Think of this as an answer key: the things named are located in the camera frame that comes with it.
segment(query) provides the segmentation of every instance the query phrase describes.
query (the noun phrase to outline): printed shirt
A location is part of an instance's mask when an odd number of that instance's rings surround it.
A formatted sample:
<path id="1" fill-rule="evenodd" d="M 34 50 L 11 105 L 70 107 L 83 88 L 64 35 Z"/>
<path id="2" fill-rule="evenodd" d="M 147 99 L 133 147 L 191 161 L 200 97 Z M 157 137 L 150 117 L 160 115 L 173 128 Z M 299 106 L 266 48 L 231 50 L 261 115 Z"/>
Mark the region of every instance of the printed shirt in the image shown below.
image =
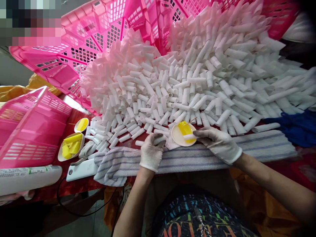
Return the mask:
<path id="1" fill-rule="evenodd" d="M 180 195 L 157 216 L 153 236 L 256 236 L 234 211 L 212 196 Z"/>

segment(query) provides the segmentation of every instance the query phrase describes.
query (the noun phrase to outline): black cable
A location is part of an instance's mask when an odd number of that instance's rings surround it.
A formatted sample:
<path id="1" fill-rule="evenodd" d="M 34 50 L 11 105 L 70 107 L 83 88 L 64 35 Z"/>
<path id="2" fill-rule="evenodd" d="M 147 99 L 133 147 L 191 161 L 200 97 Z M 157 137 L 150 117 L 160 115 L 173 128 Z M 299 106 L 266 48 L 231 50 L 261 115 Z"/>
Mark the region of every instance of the black cable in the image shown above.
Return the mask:
<path id="1" fill-rule="evenodd" d="M 114 225 L 113 225 L 113 228 L 112 228 L 111 237 L 113 237 L 114 228 L 115 228 L 115 225 L 116 225 L 116 218 L 118 217 L 119 208 L 120 208 L 120 206 L 121 206 L 121 204 L 122 204 L 122 201 L 123 201 L 124 192 L 125 192 L 125 188 L 124 188 L 124 186 L 123 186 L 123 194 L 122 194 L 121 201 L 120 201 L 120 203 L 119 203 L 118 209 L 117 209 L 116 214 L 115 214 Z"/>
<path id="2" fill-rule="evenodd" d="M 66 177 L 65 178 L 63 178 L 61 181 L 60 181 L 60 183 L 59 183 L 59 185 L 58 185 L 58 189 L 57 189 L 57 201 L 58 201 L 58 203 L 59 203 L 59 205 L 61 205 L 67 212 L 69 212 L 70 214 L 72 214 L 72 215 L 74 215 L 74 216 L 78 216 L 78 217 L 86 217 L 86 216 L 90 216 L 90 215 L 92 215 L 92 214 L 94 214 L 94 213 L 96 213 L 97 211 L 99 211 L 101 208 L 103 208 L 106 204 L 108 204 L 110 201 L 111 201 L 111 199 L 112 199 L 112 197 L 113 197 L 113 195 L 114 195 L 114 193 L 116 192 L 116 190 L 117 190 L 117 187 L 116 187 L 116 189 L 114 190 L 114 192 L 113 192 L 113 194 L 112 194 L 112 196 L 111 196 L 111 198 L 110 198 L 110 200 L 109 201 L 107 201 L 102 207 L 100 207 L 99 209 L 97 209 L 96 211 L 94 211 L 94 212 L 92 212 L 92 213 L 89 213 L 89 214 L 87 214 L 87 215 L 79 215 L 79 214 L 76 214 L 76 213 L 74 213 L 74 212 L 72 212 L 71 210 L 69 210 L 69 209 L 67 209 L 62 203 L 61 203 L 61 201 L 60 201 L 60 197 L 59 197 L 59 189 L 60 189 L 60 185 L 62 184 L 62 182 L 64 181 L 66 179 Z"/>

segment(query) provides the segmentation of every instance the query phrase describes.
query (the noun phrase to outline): white glove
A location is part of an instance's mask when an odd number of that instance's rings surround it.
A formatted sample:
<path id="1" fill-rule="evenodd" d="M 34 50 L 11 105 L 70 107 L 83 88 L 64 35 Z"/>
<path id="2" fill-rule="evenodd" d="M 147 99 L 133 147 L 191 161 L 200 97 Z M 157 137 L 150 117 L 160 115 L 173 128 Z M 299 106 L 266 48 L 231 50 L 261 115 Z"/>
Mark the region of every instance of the white glove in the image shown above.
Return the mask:
<path id="1" fill-rule="evenodd" d="M 197 140 L 226 164 L 232 165 L 243 153 L 243 150 L 237 146 L 228 133 L 216 128 L 202 128 L 193 131 L 193 134 L 199 137 Z"/>
<path id="2" fill-rule="evenodd" d="M 162 159 L 163 147 L 166 141 L 160 142 L 157 146 L 154 146 L 154 140 L 158 137 L 162 137 L 161 133 L 150 134 L 141 147 L 141 162 L 140 166 L 152 170 L 155 173 L 158 172 L 158 168 Z"/>

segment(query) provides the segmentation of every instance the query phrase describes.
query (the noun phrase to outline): pink plastic basket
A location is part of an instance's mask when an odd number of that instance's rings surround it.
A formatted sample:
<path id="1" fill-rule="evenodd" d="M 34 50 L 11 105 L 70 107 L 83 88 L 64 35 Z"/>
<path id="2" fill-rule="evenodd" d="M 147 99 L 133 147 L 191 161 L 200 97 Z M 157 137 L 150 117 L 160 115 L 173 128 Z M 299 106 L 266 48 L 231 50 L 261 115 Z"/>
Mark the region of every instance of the pink plastic basket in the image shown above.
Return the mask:
<path id="1" fill-rule="evenodd" d="M 0 109 L 0 169 L 51 164 L 72 108 L 44 86 Z"/>
<path id="2" fill-rule="evenodd" d="M 218 0 L 223 3 L 223 10 L 238 1 Z M 97 54 L 110 48 L 113 41 L 122 40 L 130 27 L 140 30 L 144 41 L 150 41 L 165 54 L 171 23 L 181 15 L 195 17 L 212 3 L 213 0 L 94 0 L 62 17 L 61 46 L 14 46 L 10 52 L 27 68 L 90 110 L 91 103 L 81 96 L 77 82 Z M 264 0 L 262 13 L 273 17 L 270 37 L 279 40 L 297 12 L 294 0 Z"/>

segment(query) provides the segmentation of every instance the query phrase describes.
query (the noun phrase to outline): yellow glue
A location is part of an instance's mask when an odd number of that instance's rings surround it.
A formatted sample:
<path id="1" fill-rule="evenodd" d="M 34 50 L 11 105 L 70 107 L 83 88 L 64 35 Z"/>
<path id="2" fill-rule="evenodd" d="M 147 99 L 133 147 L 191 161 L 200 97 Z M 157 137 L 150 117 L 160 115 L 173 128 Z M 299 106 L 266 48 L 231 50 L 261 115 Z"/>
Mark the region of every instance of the yellow glue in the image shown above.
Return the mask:
<path id="1" fill-rule="evenodd" d="M 72 157 L 72 154 L 69 152 L 69 147 L 67 145 L 63 146 L 63 157 L 65 157 L 66 160 Z"/>
<path id="2" fill-rule="evenodd" d="M 75 142 L 72 144 L 72 146 L 70 147 L 70 150 L 69 152 L 71 154 L 77 154 L 79 149 L 80 149 L 80 145 L 81 145 L 81 142 Z"/>
<path id="3" fill-rule="evenodd" d="M 73 143 L 73 142 L 77 142 L 77 141 L 80 141 L 82 139 L 82 134 L 77 134 L 75 136 L 72 136 L 70 138 L 65 138 L 64 139 L 64 142 L 66 144 L 69 144 L 69 143 Z"/>
<path id="4" fill-rule="evenodd" d="M 85 130 L 87 125 L 88 125 L 88 120 L 86 118 L 83 118 L 80 120 L 80 122 L 77 126 L 77 130 L 82 132 L 83 130 Z"/>
<path id="5" fill-rule="evenodd" d="M 189 135 L 189 134 L 193 134 L 192 129 L 189 125 L 187 125 L 186 121 L 183 121 L 181 123 L 178 124 L 178 127 L 182 133 L 182 135 Z M 190 139 L 190 140 L 186 140 L 186 143 L 192 143 L 194 142 L 195 139 Z"/>

